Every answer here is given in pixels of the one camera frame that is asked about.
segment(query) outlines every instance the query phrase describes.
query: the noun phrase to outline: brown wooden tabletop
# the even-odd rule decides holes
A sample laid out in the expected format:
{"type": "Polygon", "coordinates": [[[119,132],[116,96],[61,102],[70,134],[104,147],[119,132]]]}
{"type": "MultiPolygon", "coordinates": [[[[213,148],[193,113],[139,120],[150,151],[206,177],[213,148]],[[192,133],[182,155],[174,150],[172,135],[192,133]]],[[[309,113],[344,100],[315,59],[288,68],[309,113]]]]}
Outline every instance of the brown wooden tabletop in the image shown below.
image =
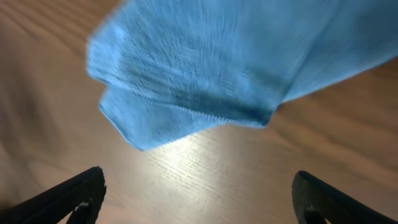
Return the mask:
{"type": "Polygon", "coordinates": [[[291,183],[306,170],[398,220],[398,60],[281,106],[266,129],[223,126],[139,152],[85,72],[86,40],[117,3],[0,0],[52,139],[0,146],[0,205],[101,166],[97,223],[296,223],[291,183]]]}

